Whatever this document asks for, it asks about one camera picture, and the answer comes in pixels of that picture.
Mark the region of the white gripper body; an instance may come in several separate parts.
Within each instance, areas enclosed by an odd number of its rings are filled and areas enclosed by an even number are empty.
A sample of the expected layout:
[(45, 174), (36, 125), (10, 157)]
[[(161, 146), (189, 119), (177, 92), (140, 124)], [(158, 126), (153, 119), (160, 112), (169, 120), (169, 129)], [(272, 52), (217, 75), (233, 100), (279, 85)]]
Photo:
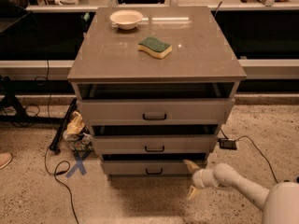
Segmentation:
[(205, 175), (206, 175), (206, 169), (200, 169), (193, 173), (192, 182), (196, 188), (198, 189), (206, 188)]

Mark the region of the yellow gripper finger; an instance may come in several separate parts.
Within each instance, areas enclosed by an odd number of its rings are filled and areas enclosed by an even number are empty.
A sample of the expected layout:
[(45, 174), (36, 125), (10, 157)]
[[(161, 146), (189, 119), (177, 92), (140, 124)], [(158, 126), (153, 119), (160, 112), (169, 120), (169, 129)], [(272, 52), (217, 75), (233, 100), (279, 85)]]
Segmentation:
[(183, 162), (187, 165), (187, 169), (192, 174), (197, 172), (200, 169), (200, 167), (196, 163), (194, 163), (193, 161), (184, 160)]
[(201, 190), (195, 186), (190, 186), (186, 199), (192, 200), (201, 193)]

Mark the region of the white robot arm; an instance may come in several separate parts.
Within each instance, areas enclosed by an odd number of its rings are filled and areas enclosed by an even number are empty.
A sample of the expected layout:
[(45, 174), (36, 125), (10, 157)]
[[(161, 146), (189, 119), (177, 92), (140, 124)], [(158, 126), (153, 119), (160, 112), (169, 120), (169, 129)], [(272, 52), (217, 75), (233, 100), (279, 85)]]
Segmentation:
[(299, 224), (298, 183), (281, 182), (267, 189), (246, 179), (226, 163), (219, 163), (213, 169), (201, 169), (189, 160), (184, 163), (192, 174), (188, 200), (201, 189), (235, 189), (263, 212), (262, 224)]

